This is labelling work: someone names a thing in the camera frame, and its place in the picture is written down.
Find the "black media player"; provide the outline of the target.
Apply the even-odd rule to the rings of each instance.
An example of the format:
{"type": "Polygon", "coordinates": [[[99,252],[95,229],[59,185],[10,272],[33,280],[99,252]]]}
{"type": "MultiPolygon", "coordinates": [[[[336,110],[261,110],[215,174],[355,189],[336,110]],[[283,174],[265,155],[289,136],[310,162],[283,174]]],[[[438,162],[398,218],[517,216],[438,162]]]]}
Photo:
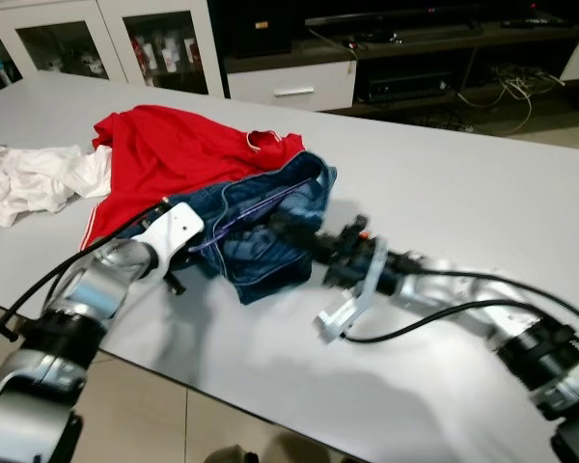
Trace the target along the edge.
{"type": "Polygon", "coordinates": [[[452,88],[454,74],[446,70],[377,73],[357,84],[356,96],[369,104],[388,104],[445,95],[452,88]]]}

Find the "red shirt white stripes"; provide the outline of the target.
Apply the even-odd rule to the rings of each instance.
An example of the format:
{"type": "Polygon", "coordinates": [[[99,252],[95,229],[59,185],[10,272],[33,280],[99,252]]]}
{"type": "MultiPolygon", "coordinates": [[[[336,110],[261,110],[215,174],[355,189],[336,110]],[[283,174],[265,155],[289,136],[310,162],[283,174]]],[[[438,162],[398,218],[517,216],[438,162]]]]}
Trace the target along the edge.
{"type": "Polygon", "coordinates": [[[93,147],[110,149],[110,191],[93,208],[83,246],[163,198],[276,171],[306,148],[295,133],[244,132],[158,105],[113,112],[93,128],[93,147]]]}

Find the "white glass door cabinet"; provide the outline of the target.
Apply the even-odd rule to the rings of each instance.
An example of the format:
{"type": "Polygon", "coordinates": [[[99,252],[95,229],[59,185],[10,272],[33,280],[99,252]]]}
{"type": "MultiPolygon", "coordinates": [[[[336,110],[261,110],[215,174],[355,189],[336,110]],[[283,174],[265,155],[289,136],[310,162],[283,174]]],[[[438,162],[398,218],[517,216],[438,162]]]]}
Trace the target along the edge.
{"type": "Polygon", "coordinates": [[[0,41],[23,75],[55,71],[225,96],[208,0],[0,0],[0,41]],[[152,75],[141,71],[131,37],[147,40],[152,75]],[[175,73],[163,69],[157,37],[175,45],[175,73]],[[180,61],[184,37],[197,40],[200,71],[180,61]]]}

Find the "dark speaker gold label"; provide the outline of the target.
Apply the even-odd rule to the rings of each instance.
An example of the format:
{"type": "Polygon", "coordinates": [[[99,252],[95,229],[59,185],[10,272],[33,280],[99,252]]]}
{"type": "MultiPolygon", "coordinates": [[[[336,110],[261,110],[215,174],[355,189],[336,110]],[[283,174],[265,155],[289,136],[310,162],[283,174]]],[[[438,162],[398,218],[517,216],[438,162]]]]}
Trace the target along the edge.
{"type": "Polygon", "coordinates": [[[292,0],[208,0],[216,44],[224,58],[289,53],[292,0]]]}

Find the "white T-shirt flag print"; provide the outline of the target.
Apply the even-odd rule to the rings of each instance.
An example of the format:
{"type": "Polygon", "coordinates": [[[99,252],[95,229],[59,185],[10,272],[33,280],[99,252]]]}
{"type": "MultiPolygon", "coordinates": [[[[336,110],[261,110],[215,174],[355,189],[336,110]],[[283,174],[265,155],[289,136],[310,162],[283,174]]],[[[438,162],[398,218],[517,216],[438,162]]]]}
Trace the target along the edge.
{"type": "Polygon", "coordinates": [[[93,151],[0,146],[0,228],[11,228],[20,213],[56,213],[77,197],[105,197],[110,160],[112,149],[104,145],[93,151]]]}

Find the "black flat television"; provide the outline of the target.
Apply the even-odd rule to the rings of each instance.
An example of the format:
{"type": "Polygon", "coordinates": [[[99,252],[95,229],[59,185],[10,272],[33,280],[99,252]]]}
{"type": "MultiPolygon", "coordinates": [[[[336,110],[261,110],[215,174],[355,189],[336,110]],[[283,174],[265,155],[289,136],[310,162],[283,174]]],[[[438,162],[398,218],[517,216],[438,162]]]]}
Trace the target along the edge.
{"type": "Polygon", "coordinates": [[[579,25],[579,0],[295,0],[289,16],[322,34],[352,35],[551,16],[579,25]]]}

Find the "robot left leg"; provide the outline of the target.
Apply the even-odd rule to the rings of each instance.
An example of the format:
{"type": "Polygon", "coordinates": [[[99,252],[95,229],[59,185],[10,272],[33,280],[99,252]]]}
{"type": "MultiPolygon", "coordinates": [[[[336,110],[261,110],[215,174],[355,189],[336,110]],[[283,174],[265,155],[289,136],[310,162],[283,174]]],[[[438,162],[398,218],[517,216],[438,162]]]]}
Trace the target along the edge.
{"type": "Polygon", "coordinates": [[[254,451],[230,446],[212,451],[202,463],[262,463],[262,460],[254,451]]]}

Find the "grey table black legs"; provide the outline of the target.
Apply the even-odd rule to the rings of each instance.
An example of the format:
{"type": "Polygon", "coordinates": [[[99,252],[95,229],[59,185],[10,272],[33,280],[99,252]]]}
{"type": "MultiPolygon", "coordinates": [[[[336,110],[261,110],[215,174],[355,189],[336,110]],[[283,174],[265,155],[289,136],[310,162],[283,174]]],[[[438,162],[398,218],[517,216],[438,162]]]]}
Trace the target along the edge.
{"type": "MultiPolygon", "coordinates": [[[[237,129],[298,133],[339,177],[336,229],[364,213],[396,251],[532,284],[579,308],[579,150],[39,73],[0,90],[0,143],[78,146],[114,112],[157,104],[237,129]]],[[[553,423],[478,336],[431,323],[379,344],[321,342],[337,301],[315,284],[245,306],[183,270],[114,323],[110,356],[371,463],[558,463],[553,423]]]]}

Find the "blue denim jeans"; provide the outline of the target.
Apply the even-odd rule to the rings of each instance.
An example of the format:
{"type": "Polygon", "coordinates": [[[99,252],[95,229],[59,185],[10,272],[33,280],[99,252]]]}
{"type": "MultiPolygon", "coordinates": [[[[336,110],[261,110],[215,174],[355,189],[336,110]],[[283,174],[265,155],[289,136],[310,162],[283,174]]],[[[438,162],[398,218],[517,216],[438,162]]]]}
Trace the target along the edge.
{"type": "MultiPolygon", "coordinates": [[[[306,150],[296,154],[284,167],[262,174],[272,174],[281,179],[317,177],[320,181],[328,181],[330,188],[326,207],[329,204],[334,182],[337,180],[337,169],[326,164],[319,155],[306,150]]],[[[254,174],[251,177],[262,176],[262,174],[254,174]]],[[[223,182],[214,182],[213,185],[218,184],[223,184],[223,182]]],[[[174,200],[183,203],[191,194],[179,195],[174,200]]],[[[318,230],[321,228],[325,212],[326,208],[323,211],[323,220],[317,226],[311,224],[313,228],[318,230]]],[[[268,229],[267,224],[261,228],[246,231],[241,237],[241,241],[229,238],[220,250],[208,248],[201,253],[191,252],[197,263],[204,265],[210,272],[222,275],[232,284],[236,294],[239,295],[241,304],[253,304],[286,287],[306,283],[311,277],[311,260],[306,259],[302,252],[286,246],[284,242],[277,241],[276,235],[268,229]]]]}

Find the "purple plastic hanger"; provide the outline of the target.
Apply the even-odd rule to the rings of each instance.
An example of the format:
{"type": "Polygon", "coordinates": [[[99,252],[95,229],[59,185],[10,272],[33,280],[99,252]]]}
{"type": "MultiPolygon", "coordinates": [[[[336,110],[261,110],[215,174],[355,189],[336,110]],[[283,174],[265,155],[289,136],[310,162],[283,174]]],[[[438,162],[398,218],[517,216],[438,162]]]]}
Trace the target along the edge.
{"type": "Polygon", "coordinates": [[[197,191],[185,203],[205,221],[205,228],[189,251],[220,250],[229,238],[241,241],[243,233],[261,228],[277,212],[317,226],[323,220],[329,188],[328,181],[317,177],[281,179],[262,174],[197,191]]]}

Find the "dark TV stand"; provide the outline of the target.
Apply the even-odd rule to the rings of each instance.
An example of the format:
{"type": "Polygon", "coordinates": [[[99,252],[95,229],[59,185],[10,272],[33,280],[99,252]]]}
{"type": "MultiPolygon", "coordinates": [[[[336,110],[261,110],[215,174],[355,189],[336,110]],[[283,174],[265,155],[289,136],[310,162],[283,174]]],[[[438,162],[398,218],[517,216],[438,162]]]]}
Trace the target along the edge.
{"type": "Polygon", "coordinates": [[[295,21],[289,53],[251,58],[222,58],[225,93],[227,75],[246,71],[357,63],[354,102],[332,112],[372,118],[438,106],[486,110],[493,106],[540,98],[579,98],[579,80],[559,78],[579,44],[579,25],[551,16],[484,22],[469,27],[427,28],[399,34],[322,34],[295,21]],[[369,104],[356,96],[357,84],[377,73],[446,70],[454,74],[445,95],[369,104]]]}

